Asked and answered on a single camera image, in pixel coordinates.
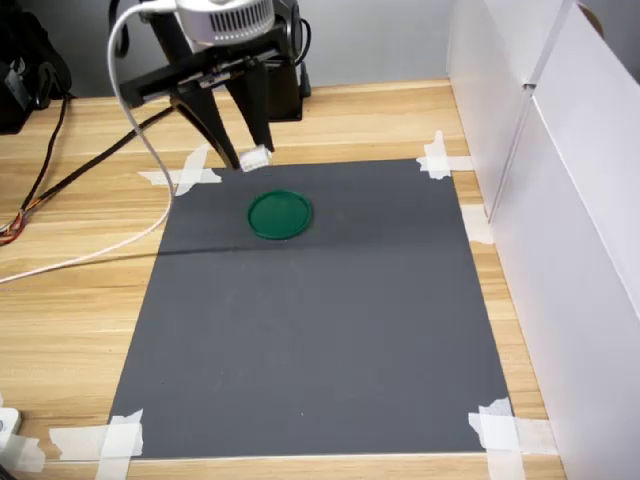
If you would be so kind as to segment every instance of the gray mat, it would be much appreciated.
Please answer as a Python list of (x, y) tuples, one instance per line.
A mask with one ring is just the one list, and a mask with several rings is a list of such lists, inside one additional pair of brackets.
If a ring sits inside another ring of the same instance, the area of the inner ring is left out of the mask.
[[(146, 458), (482, 451), (507, 396), (451, 178), (415, 160), (218, 172), (177, 199), (113, 403)], [(309, 230), (255, 237), (253, 198)]]

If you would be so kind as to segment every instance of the white cable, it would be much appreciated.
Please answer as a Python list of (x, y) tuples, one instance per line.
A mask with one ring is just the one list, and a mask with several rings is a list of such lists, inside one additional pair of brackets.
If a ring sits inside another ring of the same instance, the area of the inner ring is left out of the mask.
[(57, 270), (59, 268), (69, 267), (71, 265), (76, 265), (78, 263), (86, 262), (88, 260), (93, 260), (94, 258), (104, 255), (105, 253), (112, 252), (113, 250), (117, 250), (118, 248), (124, 247), (126, 245), (129, 245), (133, 242), (140, 240), (145, 235), (154, 231), (169, 216), (169, 212), (171, 211), (171, 206), (173, 205), (173, 198), (174, 198), (173, 182), (171, 181), (171, 175), (169, 175), (169, 171), (167, 170), (167, 167), (165, 167), (164, 163), (162, 163), (162, 160), (160, 160), (158, 153), (153, 149), (153, 147), (149, 143), (149, 140), (147, 140), (147, 137), (145, 137), (144, 133), (142, 133), (142, 130), (140, 129), (140, 125), (138, 125), (138, 122), (136, 122), (135, 118), (133, 118), (133, 115), (131, 114), (129, 107), (127, 107), (126, 103), (124, 102), (124, 99), (122, 98), (122, 94), (120, 93), (120, 87), (118, 85), (118, 79), (117, 79), (116, 67), (115, 67), (115, 63), (116, 63), (115, 48), (116, 48), (116, 39), (118, 37), (118, 34), (120, 33), (120, 30), (122, 29), (125, 22), (132, 15), (136, 15), (142, 12), (170, 13), (170, 12), (175, 12), (175, 10), (176, 10), (175, 2), (171, 0), (156, 0), (153, 2), (144, 2), (144, 3), (141, 3), (140, 5), (135, 5), (129, 8), (120, 16), (120, 18), (118, 18), (118, 21), (115, 23), (113, 30), (109, 35), (109, 43), (107, 46), (107, 65), (109, 68), (109, 78), (111, 80), (111, 86), (113, 88), (113, 91), (115, 92), (116, 97), (118, 98), (118, 103), (120, 104), (120, 107), (122, 108), (122, 111), (124, 112), (126, 117), (129, 119), (129, 122), (131, 123), (131, 126), (133, 127), (134, 131), (138, 134), (138, 137), (140, 137), (142, 142), (145, 144), (145, 146), (147, 147), (147, 149), (149, 150), (149, 152), (151, 153), (155, 161), (158, 163), (158, 166), (160, 167), (160, 170), (162, 170), (162, 173), (164, 174), (165, 178), (167, 179), (167, 185), (169, 186), (169, 190), (168, 190), (169, 203), (167, 205), (166, 210), (164, 211), (162, 216), (149, 228), (126, 240), (123, 240), (120, 243), (117, 243), (107, 248), (103, 248), (102, 250), (99, 250), (94, 253), (90, 253), (88, 255), (83, 255), (81, 257), (73, 258), (71, 260), (55, 263), (47, 267), (36, 268), (29, 272), (19, 273), (17, 275), (12, 275), (10, 277), (0, 278), (0, 284), (11, 282), (13, 280), (18, 280), (19, 278), (30, 277), (32, 275), (37, 275), (39, 273), (44, 273), (51, 270)]

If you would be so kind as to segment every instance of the black bag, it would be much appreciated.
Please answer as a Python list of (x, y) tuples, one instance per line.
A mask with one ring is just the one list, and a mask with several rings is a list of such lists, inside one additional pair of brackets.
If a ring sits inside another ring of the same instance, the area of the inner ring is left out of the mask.
[(17, 133), (33, 109), (69, 95), (71, 72), (38, 19), (0, 0), (0, 134)]

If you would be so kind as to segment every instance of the silver motor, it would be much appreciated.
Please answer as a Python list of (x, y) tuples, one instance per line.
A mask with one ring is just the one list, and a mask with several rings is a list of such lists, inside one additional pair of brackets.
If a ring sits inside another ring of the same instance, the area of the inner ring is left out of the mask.
[(200, 45), (236, 45), (275, 22), (273, 0), (176, 0), (184, 33)]

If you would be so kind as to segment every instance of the white wall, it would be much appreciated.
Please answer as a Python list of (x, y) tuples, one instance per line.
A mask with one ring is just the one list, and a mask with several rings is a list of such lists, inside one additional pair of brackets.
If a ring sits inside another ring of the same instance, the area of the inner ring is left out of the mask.
[[(108, 0), (22, 0), (49, 31), (78, 96), (111, 95), (105, 65)], [(122, 0), (120, 11), (134, 0)], [(307, 66), (312, 85), (446, 76), (453, 0), (299, 0), (313, 28)], [(127, 79), (164, 64), (151, 27), (130, 22)]]

